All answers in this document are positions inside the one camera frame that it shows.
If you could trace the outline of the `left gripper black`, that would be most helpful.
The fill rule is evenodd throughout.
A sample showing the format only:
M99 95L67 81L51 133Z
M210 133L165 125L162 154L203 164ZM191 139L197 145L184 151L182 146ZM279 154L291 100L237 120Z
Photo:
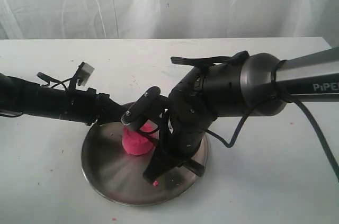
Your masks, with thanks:
M34 90L34 115L39 117L99 125L120 122L127 108L96 90L60 90L39 87Z

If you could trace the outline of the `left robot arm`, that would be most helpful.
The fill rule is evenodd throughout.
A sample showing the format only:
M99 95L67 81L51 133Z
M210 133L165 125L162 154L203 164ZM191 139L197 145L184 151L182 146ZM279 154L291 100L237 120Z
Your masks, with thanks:
M1 74L1 113L101 125L119 122L126 110L93 88L61 90Z

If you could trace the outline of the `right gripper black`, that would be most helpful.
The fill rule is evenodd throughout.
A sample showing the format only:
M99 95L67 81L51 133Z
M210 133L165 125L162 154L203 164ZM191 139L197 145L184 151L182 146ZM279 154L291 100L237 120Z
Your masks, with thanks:
M159 143L142 176L148 183L171 171L181 163L198 177L205 166L191 159L199 150L202 138L216 115L204 101L202 90L194 82L180 81L168 97L157 99L160 118Z

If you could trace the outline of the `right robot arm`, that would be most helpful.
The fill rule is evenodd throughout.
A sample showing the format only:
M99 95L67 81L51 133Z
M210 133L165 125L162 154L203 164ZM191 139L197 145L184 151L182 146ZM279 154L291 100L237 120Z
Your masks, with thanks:
M230 140L231 148L250 116L273 116L286 104L296 104L311 123L334 171L338 163L306 102L338 101L338 49L281 60L269 53L249 55L242 51L232 57L180 58L172 63L189 65L191 70L171 90L160 94L149 88L145 116L156 123L159 142L143 173L153 183L175 167L184 166L202 175L204 167L192 161L202 137L218 118L240 117Z

